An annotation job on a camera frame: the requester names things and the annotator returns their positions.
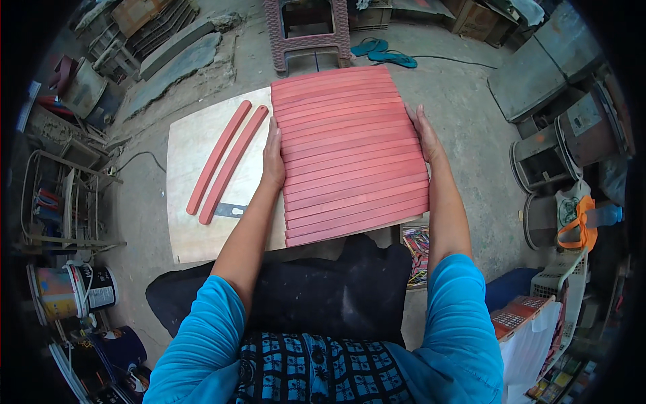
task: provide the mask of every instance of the flip-flop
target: flip-flop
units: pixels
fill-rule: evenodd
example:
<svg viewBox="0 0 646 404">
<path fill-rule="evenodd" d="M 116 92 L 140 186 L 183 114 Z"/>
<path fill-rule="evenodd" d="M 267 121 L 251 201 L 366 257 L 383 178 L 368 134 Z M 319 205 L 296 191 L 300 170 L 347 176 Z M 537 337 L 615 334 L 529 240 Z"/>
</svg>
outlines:
<svg viewBox="0 0 646 404">
<path fill-rule="evenodd" d="M 386 52 L 368 52 L 368 59 L 376 62 L 389 62 L 409 69 L 417 67 L 417 61 L 410 56 L 404 55 L 398 50 L 387 50 Z"/>
<path fill-rule="evenodd" d="M 383 52 L 386 49 L 388 49 L 388 42 L 385 40 L 375 37 L 367 37 L 364 38 L 364 40 L 356 47 L 351 47 L 350 52 L 355 56 L 365 56 L 368 52 Z"/>
</svg>

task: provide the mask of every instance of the slatted wood panel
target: slatted wood panel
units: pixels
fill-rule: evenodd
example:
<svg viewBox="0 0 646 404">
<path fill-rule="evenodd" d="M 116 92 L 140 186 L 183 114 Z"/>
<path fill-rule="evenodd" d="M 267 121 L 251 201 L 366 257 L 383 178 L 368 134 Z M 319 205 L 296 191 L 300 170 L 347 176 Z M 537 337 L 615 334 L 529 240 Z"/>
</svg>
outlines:
<svg viewBox="0 0 646 404">
<path fill-rule="evenodd" d="M 428 211 L 426 165 L 386 67 L 275 81 L 271 103 L 287 173 L 287 247 Z"/>
</svg>

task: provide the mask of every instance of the curved wooden strip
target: curved wooden strip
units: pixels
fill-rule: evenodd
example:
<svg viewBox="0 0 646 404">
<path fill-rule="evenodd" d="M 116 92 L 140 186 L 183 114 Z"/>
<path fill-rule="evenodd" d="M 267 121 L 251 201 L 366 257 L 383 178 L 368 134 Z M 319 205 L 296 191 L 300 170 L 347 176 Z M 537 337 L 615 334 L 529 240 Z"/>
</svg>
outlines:
<svg viewBox="0 0 646 404">
<path fill-rule="evenodd" d="M 356 96 L 349 98 L 339 98 L 338 100 L 321 102 L 316 105 L 316 107 L 307 107 L 300 109 L 298 111 L 292 111 L 291 109 L 286 109 L 284 111 L 277 112 L 275 114 L 276 120 L 278 123 L 282 123 L 288 120 L 295 118 L 302 118 L 303 116 L 316 115 L 322 112 L 337 111 L 342 109 L 348 109 L 353 107 L 369 106 L 369 105 L 378 105 L 378 104 L 389 104 L 393 102 L 402 102 L 402 99 L 399 96 L 394 97 L 373 97 L 370 95 L 367 96 Z"/>
<path fill-rule="evenodd" d="M 378 201 L 384 201 L 388 198 L 378 199 Z M 339 226 L 361 222 L 363 220 L 368 220 L 373 217 L 379 217 L 383 215 L 388 215 L 389 213 L 398 212 L 401 210 L 408 209 L 412 206 L 423 206 L 424 204 L 428 205 L 428 195 L 423 195 L 410 200 L 405 200 L 403 202 L 388 204 L 385 206 L 376 207 L 369 211 L 363 211 L 359 213 L 354 213 L 352 215 L 339 215 L 338 217 L 326 220 L 324 222 L 317 222 L 310 224 L 308 226 L 302 226 L 295 229 L 289 229 L 285 231 L 285 237 L 292 239 L 294 237 L 303 236 L 306 234 L 316 233 L 318 231 L 330 230 L 337 228 Z"/>
<path fill-rule="evenodd" d="M 398 96 L 399 93 L 397 92 L 396 87 L 390 87 L 388 89 L 381 89 L 381 88 L 376 88 L 376 89 L 353 89 L 353 90 L 346 90 L 343 89 L 341 92 L 334 92 L 331 94 L 325 94 L 321 96 L 315 96 L 315 97 L 306 97 L 306 98 L 301 98 L 299 100 L 287 102 L 287 103 L 272 103 L 274 107 L 274 113 L 279 113 L 282 111 L 290 111 L 295 108 L 312 108 L 312 104 L 314 107 L 321 105 L 323 106 L 323 103 L 327 103 L 329 101 L 334 101 L 338 102 L 341 99 L 348 99 L 352 97 L 367 97 L 365 99 L 371 99 L 371 98 L 381 98 L 381 97 L 394 97 Z"/>
<path fill-rule="evenodd" d="M 305 150 L 312 150 L 319 147 L 335 145 L 352 140 L 360 140 L 365 138 L 376 138 L 378 136 L 394 135 L 405 133 L 408 136 L 417 137 L 415 128 L 410 120 L 399 120 L 392 122 L 379 122 L 364 125 L 358 131 L 355 127 L 347 127 L 343 129 L 336 129 L 334 131 L 321 132 L 309 136 L 303 136 L 298 139 L 282 141 L 280 143 L 280 152 L 283 156 L 283 161 L 296 160 L 295 156 L 305 156 Z"/>
<path fill-rule="evenodd" d="M 326 153 L 316 154 L 314 156 L 306 156 L 299 158 L 298 160 L 283 161 L 285 162 L 285 170 L 291 170 L 297 167 L 303 167 L 304 165 L 316 164 L 321 162 L 326 162 L 328 160 L 334 160 L 341 157 L 349 156 L 358 156 L 363 153 L 368 153 L 371 151 L 391 149 L 392 147 L 402 147 L 408 145 L 419 145 L 419 140 L 412 137 L 405 138 L 396 138 L 391 140 L 395 135 L 386 135 L 386 136 L 374 136 L 372 138 L 364 138 L 363 144 L 352 146 L 349 143 L 346 143 L 345 147 L 338 147 L 337 149 L 330 149 Z"/>
<path fill-rule="evenodd" d="M 345 181 L 358 180 L 360 178 L 366 178 L 367 176 L 376 175 L 380 173 L 390 173 L 392 171 L 401 171 L 410 165 L 411 165 L 410 161 L 402 161 L 402 162 L 392 163 L 387 165 L 378 165 L 377 167 L 370 168 L 369 169 L 370 171 L 367 171 L 367 169 L 361 169 L 361 170 L 351 171 L 349 173 L 341 173 L 337 175 L 318 178 L 316 180 L 301 182 L 299 184 L 288 185 L 283 187 L 283 195 L 302 192 L 312 188 L 331 186 Z"/>
<path fill-rule="evenodd" d="M 320 171 L 332 167 L 338 167 L 340 165 L 348 163 L 358 163 L 358 162 L 367 162 L 368 160 L 374 160 L 384 157 L 397 156 L 398 154 L 410 153 L 414 151 L 421 151 L 419 143 L 411 145 L 398 145 L 390 149 L 381 149 L 368 151 L 366 153 L 357 153 L 352 156 L 345 156 L 340 158 L 335 158 L 332 160 L 326 160 L 324 162 L 313 163 L 308 165 L 303 165 L 301 167 L 296 167 L 287 170 L 287 177 L 303 175 L 307 173 L 313 173 L 315 171 Z"/>
<path fill-rule="evenodd" d="M 317 126 L 325 126 L 331 123 L 343 122 L 350 119 L 369 118 L 371 116 L 382 116 L 385 114 L 405 113 L 404 104 L 401 100 L 389 104 L 360 105 L 337 111 L 322 112 L 320 114 L 303 116 L 301 118 L 283 121 L 278 124 L 283 133 L 292 133 Z"/>
<path fill-rule="evenodd" d="M 299 184 L 301 182 L 312 181 L 312 180 L 316 180 L 318 178 L 323 178 L 325 176 L 331 176 L 331 175 L 342 174 L 342 173 L 349 173 L 349 172 L 356 171 L 356 170 L 359 170 L 359 169 L 375 167 L 376 165 L 386 165 L 386 164 L 392 164 L 392 163 L 403 162 L 403 161 L 411 161 L 411 160 L 414 160 L 416 158 L 422 158 L 422 152 L 421 151 L 414 151 L 414 152 L 411 152 L 411 153 L 398 154 L 396 156 L 378 158 L 378 159 L 375 159 L 375 160 L 368 160 L 366 162 L 357 162 L 357 163 L 338 165 L 336 167 L 332 167 L 332 168 L 328 168 L 328 169 L 324 169 L 324 170 L 318 170 L 318 171 L 315 171 L 313 173 L 307 173 L 307 174 L 303 174 L 303 175 L 295 175 L 295 176 L 287 177 L 285 179 L 285 186 L 290 186 L 290 185 L 293 185 L 293 184 Z"/>
<path fill-rule="evenodd" d="M 428 173 L 428 171 L 426 170 L 425 164 L 418 164 L 415 162 L 412 164 L 406 164 L 404 167 L 398 167 L 394 171 L 386 171 L 385 173 L 371 174 L 371 169 L 360 170 L 360 171 L 362 173 L 362 176 L 358 178 L 353 178 L 351 180 L 342 179 L 340 182 L 336 182 L 334 184 L 328 184 L 320 187 L 304 189 L 299 192 L 286 193 L 285 191 L 283 191 L 284 201 L 287 204 L 290 202 L 295 202 L 297 200 L 310 198 L 313 195 L 325 195 L 331 192 L 342 191 L 344 189 L 360 187 L 367 184 L 374 184 L 375 182 L 388 181 L 388 180 L 393 180 L 395 178 L 402 178 L 405 176 L 410 176 L 415 174 Z"/>
<path fill-rule="evenodd" d="M 308 98 L 316 98 L 320 96 L 329 96 L 329 95 L 334 95 L 334 97 L 338 98 L 341 92 L 351 92 L 351 91 L 360 91 L 360 90 L 377 90 L 376 92 L 393 92 L 393 91 L 397 91 L 397 87 L 395 87 L 395 84 L 393 84 L 392 82 L 371 83 L 370 85 L 367 85 L 365 83 L 361 83 L 361 84 L 353 83 L 352 85 L 345 86 L 341 89 L 326 87 L 324 89 L 319 89 L 318 91 L 309 92 L 307 94 L 298 92 L 289 97 L 272 100 L 271 104 L 284 105 L 288 103 L 293 103 L 295 101 L 306 100 Z"/>
<path fill-rule="evenodd" d="M 399 202 L 409 201 L 417 198 L 425 198 L 426 200 L 428 200 L 428 190 L 426 188 L 420 188 L 416 189 L 415 191 L 400 193 L 391 197 L 371 200 L 362 204 L 346 206 L 333 211 L 319 213 L 318 215 L 310 215 L 298 219 L 288 220 L 286 222 L 287 230 L 301 228 L 303 226 L 308 226 L 314 223 L 327 222 L 329 220 L 353 215 L 355 213 L 372 211 L 373 209 L 377 209 L 381 206 L 394 205 Z"/>
<path fill-rule="evenodd" d="M 394 178 L 392 180 L 374 182 L 372 184 L 366 184 L 354 188 L 343 189 L 342 191 L 335 191 L 321 195 L 318 192 L 318 189 L 310 189 L 310 197 L 297 200 L 294 202 L 285 203 L 285 212 L 291 212 L 298 209 L 304 209 L 306 207 L 325 204 L 327 202 L 332 202 L 334 200 L 345 199 L 349 197 L 356 197 L 359 195 L 369 194 L 371 192 L 383 191 L 385 189 L 393 188 L 396 186 L 402 186 L 406 184 L 411 184 L 414 182 L 426 181 L 428 182 L 427 173 L 419 173 L 414 175 L 408 175 L 401 178 Z"/>
<path fill-rule="evenodd" d="M 233 171 L 235 171 L 238 162 L 242 158 L 244 151 L 247 149 L 249 142 L 253 138 L 253 135 L 256 134 L 258 128 L 262 124 L 262 121 L 265 120 L 265 117 L 269 113 L 269 109 L 265 105 L 258 107 L 256 112 L 253 113 L 249 122 L 240 133 L 240 137 L 236 141 L 236 144 L 233 145 L 231 152 L 227 156 L 222 169 L 218 173 L 218 176 L 215 178 L 211 192 L 204 202 L 204 207 L 200 212 L 200 223 L 209 224 L 213 219 L 213 213 L 215 212 L 215 207 L 218 205 L 224 189 L 227 187 Z"/>
<path fill-rule="evenodd" d="M 410 216 L 419 215 L 426 211 L 428 211 L 428 201 L 423 205 L 408 207 L 401 211 L 391 212 L 391 213 L 388 213 L 387 215 L 373 217 L 368 220 L 362 220 L 361 222 L 346 224 L 344 226 L 337 226 L 333 229 L 318 231 L 316 233 L 310 233 L 307 235 L 286 239 L 285 245 L 287 247 L 293 247 L 293 246 L 299 246 L 301 244 L 308 244 L 311 242 L 333 239 L 335 237 L 340 237 L 346 234 L 354 233 L 355 231 L 361 231 L 375 226 L 380 226 L 382 224 L 394 222 L 396 220 L 401 220 Z"/>
<path fill-rule="evenodd" d="M 343 74 L 353 74 L 354 72 L 378 72 L 378 71 L 388 71 L 386 66 L 356 66 L 356 67 L 346 67 L 345 69 L 335 69 L 335 70 L 323 70 L 322 72 L 301 74 L 300 76 L 293 76 L 284 78 L 281 80 L 276 80 L 271 84 L 271 88 L 278 88 L 282 85 L 288 83 L 294 83 L 296 81 L 309 80 L 314 77 L 324 77 L 324 76 L 341 76 Z"/>
<path fill-rule="evenodd" d="M 198 209 L 200 208 L 200 202 L 202 202 L 206 189 L 209 187 L 209 182 L 211 182 L 213 173 L 215 173 L 215 169 L 220 163 L 220 159 L 222 159 L 227 146 L 229 146 L 231 139 L 233 139 L 233 135 L 237 132 L 250 109 L 251 102 L 249 100 L 244 100 L 231 117 L 231 120 L 224 128 L 224 131 L 222 131 L 218 141 L 215 143 L 213 151 L 211 151 L 209 159 L 206 160 L 206 164 L 204 165 L 204 168 L 200 173 L 200 177 L 195 184 L 195 188 L 193 189 L 193 193 L 189 199 L 189 204 L 186 207 L 186 213 L 189 215 L 197 214 Z"/>
<path fill-rule="evenodd" d="M 428 192 L 428 181 L 413 182 L 412 184 L 405 184 L 402 186 L 383 189 L 382 191 L 376 191 L 376 192 L 366 193 L 363 195 L 357 195 L 355 197 L 333 200 L 331 202 L 326 202 L 324 204 L 304 207 L 303 209 L 285 212 L 285 220 L 290 221 L 290 220 L 298 219 L 305 216 L 316 215 L 317 213 L 333 211 L 346 206 L 362 204 L 364 202 L 369 202 L 371 200 L 392 197 L 393 195 L 415 191 L 416 189 L 426 189 Z"/>
<path fill-rule="evenodd" d="M 396 121 L 406 121 L 406 120 L 408 120 L 408 115 L 406 114 L 406 111 L 401 111 L 401 112 L 395 112 L 395 113 L 381 114 L 378 116 L 369 116 L 367 118 L 342 120 L 340 122 L 329 123 L 324 126 L 316 126 L 316 127 L 311 127 L 307 129 L 301 129 L 296 132 L 293 132 L 293 131 L 285 132 L 281 128 L 282 140 L 283 141 L 295 140 L 304 136 L 309 136 L 311 134 L 328 133 L 335 129 L 343 129 L 343 128 L 349 128 L 349 127 L 354 128 L 354 131 L 363 131 L 364 125 L 369 125 L 372 123 L 379 123 L 379 122 L 396 122 Z"/>
</svg>

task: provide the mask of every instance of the black cloth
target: black cloth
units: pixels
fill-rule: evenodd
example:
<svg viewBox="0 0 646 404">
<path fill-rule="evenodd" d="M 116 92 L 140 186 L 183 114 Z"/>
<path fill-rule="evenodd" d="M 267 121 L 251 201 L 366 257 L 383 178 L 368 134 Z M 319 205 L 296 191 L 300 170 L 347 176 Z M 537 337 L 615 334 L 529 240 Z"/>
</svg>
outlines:
<svg viewBox="0 0 646 404">
<path fill-rule="evenodd" d="M 212 267 L 210 262 L 167 272 L 146 289 L 148 304 L 172 337 Z M 378 248 L 363 234 L 348 237 L 336 261 L 263 264 L 245 334 L 308 333 L 404 346 L 401 323 L 411 267 L 404 246 Z"/>
</svg>

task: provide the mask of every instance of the wire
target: wire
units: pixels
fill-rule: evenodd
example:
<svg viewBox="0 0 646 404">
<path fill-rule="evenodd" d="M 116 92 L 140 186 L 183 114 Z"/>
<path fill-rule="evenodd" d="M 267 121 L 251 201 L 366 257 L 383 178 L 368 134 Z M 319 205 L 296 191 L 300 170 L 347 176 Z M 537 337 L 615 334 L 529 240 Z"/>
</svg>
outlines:
<svg viewBox="0 0 646 404">
<path fill-rule="evenodd" d="M 124 168 L 125 168 L 125 166 L 126 166 L 126 165 L 128 165 L 128 163 L 132 161 L 132 159 L 133 159 L 133 158 L 135 158 L 135 157 L 137 157 L 137 156 L 139 156 L 139 155 L 141 155 L 141 154 L 149 154 L 149 155 L 151 155 L 151 156 L 152 156 L 152 158 L 155 160 L 155 164 L 157 164 L 157 167 L 159 167 L 159 168 L 164 172 L 164 174 L 166 173 L 166 169 L 165 169 L 164 167 L 162 167 L 162 165 L 159 163 L 159 161 L 157 161 L 157 158 L 155 157 L 155 155 L 154 155 L 152 152 L 150 152 L 150 151 L 140 151 L 139 153 L 137 153 L 137 154 L 135 154 L 134 156 L 130 157 L 130 160 L 126 161 L 126 162 L 125 162 L 125 164 L 123 164 L 123 165 L 121 166 L 121 168 L 119 168 L 119 169 L 116 171 L 116 173 L 119 173 L 119 171 L 121 171 L 122 169 L 124 169 Z"/>
<path fill-rule="evenodd" d="M 477 66 L 484 66 L 488 67 L 489 69 L 498 69 L 497 67 L 489 66 L 489 65 L 483 65 L 482 63 L 476 63 L 476 62 L 471 62 L 471 61 L 464 61 L 464 60 L 458 60 L 458 59 L 452 59 L 452 58 L 446 58 L 444 56 L 434 56 L 434 55 L 415 55 L 415 56 L 410 56 L 411 58 L 433 58 L 433 59 L 443 59 L 443 60 L 450 60 L 450 61 L 456 61 L 459 63 L 465 63 L 467 65 L 477 65 Z M 373 66 L 377 65 L 382 65 L 385 63 L 385 61 L 380 61 L 377 63 L 374 63 Z"/>
</svg>

